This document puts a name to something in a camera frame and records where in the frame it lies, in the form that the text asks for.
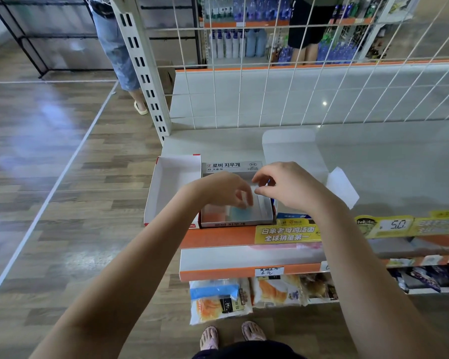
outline wire mesh grid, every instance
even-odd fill
[[[449,119],[449,0],[335,1],[138,0],[168,5],[173,129]]]

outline forearm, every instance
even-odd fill
[[[443,356],[435,332],[373,253],[350,211],[333,206],[316,221],[341,308],[360,355]]]
[[[202,205],[190,189],[180,190],[78,297],[57,326],[85,328],[97,336],[120,335],[124,341]]]

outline white floor tape line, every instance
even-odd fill
[[[54,84],[54,83],[104,83],[116,82],[116,79],[76,79],[76,80],[17,80],[17,81],[3,81],[0,84]]]
[[[18,255],[20,254],[21,250],[23,249],[24,245],[26,244],[26,242],[28,241],[28,239],[30,238],[31,233],[33,232],[33,230],[35,229],[38,221],[40,220],[40,218],[42,217],[43,212],[45,211],[46,207],[48,206],[48,203],[50,202],[50,200],[52,199],[54,193],[56,192],[58,186],[60,185],[60,183],[62,182],[66,172],[68,171],[68,169],[70,169],[70,166],[72,165],[73,161],[75,160],[75,158],[77,157],[78,153],[80,152],[81,148],[83,147],[83,145],[85,144],[85,141],[87,140],[88,136],[90,135],[91,130],[93,129],[93,127],[95,126],[96,122],[98,121],[98,118],[100,118],[100,116],[102,115],[103,110],[105,109],[105,106],[107,105],[108,101],[110,100],[111,96],[113,95],[116,86],[118,85],[118,81],[115,82],[112,90],[108,93],[107,98],[105,99],[105,101],[102,104],[102,107],[100,108],[100,110],[98,111],[97,115],[95,116],[95,119],[93,120],[93,122],[91,123],[90,127],[88,128],[88,131],[85,133],[85,135],[83,136],[83,139],[81,140],[80,144],[78,145],[77,149],[75,150],[75,152],[73,153],[72,157],[70,157],[70,160],[68,161],[68,163],[66,164],[65,168],[63,169],[62,173],[60,174],[60,176],[58,177],[58,180],[55,182],[55,185],[53,186],[52,190],[48,193],[48,196],[46,197],[45,201],[42,204],[42,207],[40,208],[40,210],[38,211],[35,219],[33,219],[33,222],[31,222],[30,227],[28,228],[27,232],[25,233],[25,235],[23,236],[23,239],[21,240],[20,244],[18,245],[17,249],[15,250],[15,252],[12,255],[12,258],[10,259],[10,261],[8,261],[8,264],[6,265],[5,269],[3,270],[2,274],[0,275],[0,286],[2,285],[4,279],[6,278],[8,272],[10,271],[10,269],[12,268],[13,264],[15,263],[15,261],[17,260]]]

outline person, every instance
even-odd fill
[[[293,0],[289,24],[290,26],[328,24],[337,4],[339,0]],[[319,42],[323,39],[325,31],[326,26],[290,28],[288,46],[293,48],[291,61],[314,64],[317,60]]]
[[[258,185],[256,194],[305,211],[316,221],[347,327],[362,358],[449,358],[449,346],[389,275],[342,200],[293,162],[266,165],[252,181]],[[242,191],[251,198],[251,187],[229,172],[180,188],[78,296],[31,359],[117,358],[197,212],[207,204],[244,208]],[[207,328],[195,359],[302,358],[287,345],[266,340],[253,323],[244,324],[243,335],[246,341],[219,348],[216,329]]]
[[[128,49],[126,49],[125,40],[116,22],[110,0],[89,0],[89,5],[98,40],[112,64],[121,89],[130,93],[130,96],[134,99],[133,105],[139,114],[147,114],[148,109],[140,89],[140,82],[130,54],[128,54]]]

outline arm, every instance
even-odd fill
[[[296,163],[264,166],[253,182],[259,183],[257,194],[305,211],[317,222],[360,356],[449,358],[449,348],[391,278],[341,199]]]
[[[252,205],[250,186],[226,172],[182,187],[78,296],[30,358],[117,358],[193,218],[206,204],[244,208],[241,191]]]

